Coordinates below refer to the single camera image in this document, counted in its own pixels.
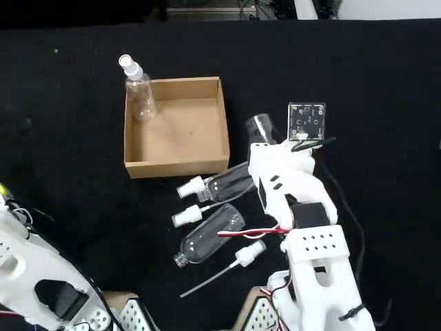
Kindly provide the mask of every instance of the black fabric surface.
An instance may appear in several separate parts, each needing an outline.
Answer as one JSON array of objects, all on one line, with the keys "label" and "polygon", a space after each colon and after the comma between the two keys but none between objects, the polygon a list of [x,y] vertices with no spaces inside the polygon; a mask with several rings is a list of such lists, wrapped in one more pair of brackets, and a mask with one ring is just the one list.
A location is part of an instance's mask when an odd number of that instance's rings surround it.
[{"label": "black fabric surface", "polygon": [[[290,101],[327,103],[326,153],[365,227],[362,297],[383,330],[437,330],[441,151],[440,20],[222,22],[0,32],[0,181],[51,214],[36,224],[106,290],[138,293],[163,330],[233,325],[249,289],[286,268],[277,237],[248,268],[180,299],[249,242],[209,260],[172,261],[193,227],[170,217],[195,202],[189,177],[131,180],[123,165],[129,52],[153,78],[222,79],[230,165],[247,157],[244,122],[268,112],[285,130]],[[359,237],[333,186],[352,257]],[[247,227],[272,225],[255,193],[234,205]]]}]

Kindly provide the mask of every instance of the transparent bottle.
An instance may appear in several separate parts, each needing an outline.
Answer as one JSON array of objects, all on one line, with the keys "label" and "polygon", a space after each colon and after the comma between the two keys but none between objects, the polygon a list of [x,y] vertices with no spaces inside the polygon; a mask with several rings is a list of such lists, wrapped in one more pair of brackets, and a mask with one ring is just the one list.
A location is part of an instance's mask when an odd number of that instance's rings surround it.
[{"label": "transparent bottle", "polygon": [[[252,143],[277,143],[276,130],[268,114],[259,114],[246,123],[249,145]],[[248,162],[236,165],[220,174],[204,180],[205,190],[197,192],[199,201],[223,202],[256,188],[248,173]]]},{"label": "transparent bottle", "polygon": [[200,263],[217,251],[230,238],[219,237],[219,231],[239,231],[245,221],[239,211],[226,203],[181,241],[181,251],[174,256],[178,267]]},{"label": "transparent bottle", "polygon": [[222,202],[256,188],[248,173],[248,162],[234,166],[206,180],[205,190],[198,192],[199,201]]},{"label": "transparent bottle", "polygon": [[119,64],[127,75],[125,82],[127,104],[132,110],[133,117],[139,121],[153,119],[157,110],[149,76],[130,55],[121,56]]}]

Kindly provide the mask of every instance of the bottle neck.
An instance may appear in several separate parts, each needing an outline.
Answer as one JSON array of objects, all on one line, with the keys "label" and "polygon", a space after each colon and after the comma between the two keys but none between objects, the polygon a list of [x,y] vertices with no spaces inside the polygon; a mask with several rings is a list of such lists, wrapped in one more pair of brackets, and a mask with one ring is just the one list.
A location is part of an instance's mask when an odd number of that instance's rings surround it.
[{"label": "bottle neck", "polygon": [[178,267],[183,268],[188,264],[188,259],[185,256],[184,253],[179,252],[178,254],[176,254],[173,258],[173,260],[176,262],[176,264],[178,265]]}]

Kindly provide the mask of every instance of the bottle cap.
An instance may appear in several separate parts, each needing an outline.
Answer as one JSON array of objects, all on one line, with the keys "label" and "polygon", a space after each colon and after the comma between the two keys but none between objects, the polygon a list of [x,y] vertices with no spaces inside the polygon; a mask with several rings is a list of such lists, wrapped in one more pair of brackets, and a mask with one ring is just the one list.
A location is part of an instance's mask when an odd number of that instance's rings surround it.
[{"label": "bottle cap", "polygon": [[179,197],[182,199],[193,193],[202,192],[205,190],[205,183],[201,176],[194,177],[190,181],[177,188]]},{"label": "bottle cap", "polygon": [[183,212],[172,216],[172,221],[175,228],[187,223],[194,223],[202,219],[202,212],[198,205],[192,205]]},{"label": "bottle cap", "polygon": [[242,248],[236,252],[236,259],[240,265],[247,267],[254,259],[267,249],[265,243],[258,240],[251,245]]},{"label": "bottle cap", "polygon": [[180,268],[184,268],[188,264],[188,259],[185,256],[185,254],[182,252],[179,252],[178,254],[176,254],[174,256],[173,260],[176,262],[176,264]]},{"label": "bottle cap", "polygon": [[131,81],[138,81],[143,76],[143,69],[128,54],[121,55],[119,65],[124,69],[125,75]]}]

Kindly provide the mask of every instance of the red wire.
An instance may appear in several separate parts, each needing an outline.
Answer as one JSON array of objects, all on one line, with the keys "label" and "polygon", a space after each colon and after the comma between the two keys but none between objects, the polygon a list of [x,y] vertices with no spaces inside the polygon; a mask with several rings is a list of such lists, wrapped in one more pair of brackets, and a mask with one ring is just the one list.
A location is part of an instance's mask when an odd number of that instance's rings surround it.
[{"label": "red wire", "polygon": [[225,233],[218,233],[218,236],[220,237],[237,237],[237,236],[243,236],[244,234],[262,234],[262,233],[287,233],[288,230],[282,230],[282,229],[267,229],[267,230],[246,230],[246,231],[240,231],[240,232],[225,232]]},{"label": "red wire", "polygon": [[7,312],[5,310],[0,310],[0,315],[19,315],[16,312]]}]

